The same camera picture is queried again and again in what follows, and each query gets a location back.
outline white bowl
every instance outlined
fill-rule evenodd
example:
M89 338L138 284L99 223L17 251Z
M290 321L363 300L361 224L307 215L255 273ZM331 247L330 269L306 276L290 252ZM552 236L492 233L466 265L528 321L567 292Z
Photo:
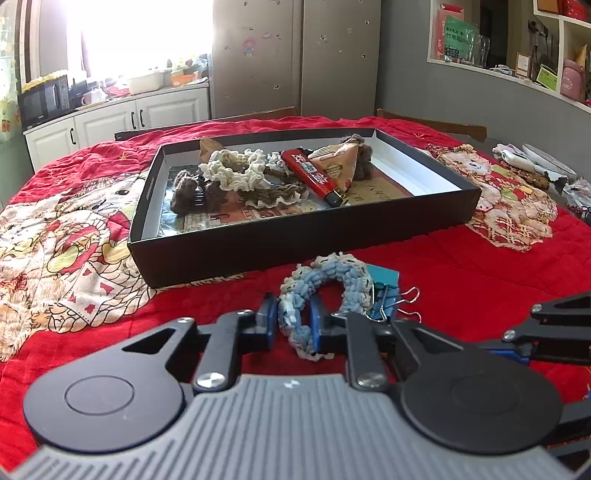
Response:
M570 181L575 181L577 179L577 173L574 170L556 160L552 155L548 155L546 152L541 151L539 148L532 147L531 145L525 144L522 146L525 155L540 167L565 175Z

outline blue crocheted ring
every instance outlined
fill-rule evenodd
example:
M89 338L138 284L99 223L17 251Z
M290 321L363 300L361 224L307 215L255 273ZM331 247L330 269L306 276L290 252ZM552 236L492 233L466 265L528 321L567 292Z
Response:
M298 265L281 285L279 327L300 358L318 361L333 357L332 353L314 353L312 331L301 324L301 311L306 301L329 280L338 280L345 287L339 312L364 313L371 306L371 276L365 263L353 255L334 253L317 257L309 267Z

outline white container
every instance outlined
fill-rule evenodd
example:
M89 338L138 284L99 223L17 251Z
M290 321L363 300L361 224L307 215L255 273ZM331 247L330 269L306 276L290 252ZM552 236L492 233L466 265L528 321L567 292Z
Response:
M540 167L560 173L570 181L575 181L577 179L577 173L574 170L556 160L552 155L548 155L546 152L541 151L539 148L525 144L523 145L523 151L532 162L538 164Z
M164 74L159 71L149 72L146 75L130 77L127 79L127 86L131 95L138 93L153 92L161 89L164 84Z

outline blue binder clip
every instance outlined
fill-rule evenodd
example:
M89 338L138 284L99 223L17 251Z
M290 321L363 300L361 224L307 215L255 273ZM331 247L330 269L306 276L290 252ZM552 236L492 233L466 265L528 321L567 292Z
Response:
M420 292L417 287L412 287L400 293L398 286L400 274L397 271L370 264L367 265L367 268L374 281L372 286L372 306L366 312L366 316L370 320L378 323L387 322L393 314L395 316L397 312L400 312L407 317L417 316L419 323L423 321L419 312L405 312L398 308L400 304L410 304L418 300ZM414 298L411 300L405 298L413 292L415 292Z

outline black circular disc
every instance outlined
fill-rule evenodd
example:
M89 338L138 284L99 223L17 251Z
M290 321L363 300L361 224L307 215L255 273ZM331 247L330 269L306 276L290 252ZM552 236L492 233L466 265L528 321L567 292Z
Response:
M552 383L516 362L481 351L434 355L402 385L404 413L445 447L505 455L540 443L562 401Z
M74 362L33 383L23 410L40 443L76 453L119 452L158 436L180 415L183 392L164 368L133 355L108 363L107 356L98 368Z

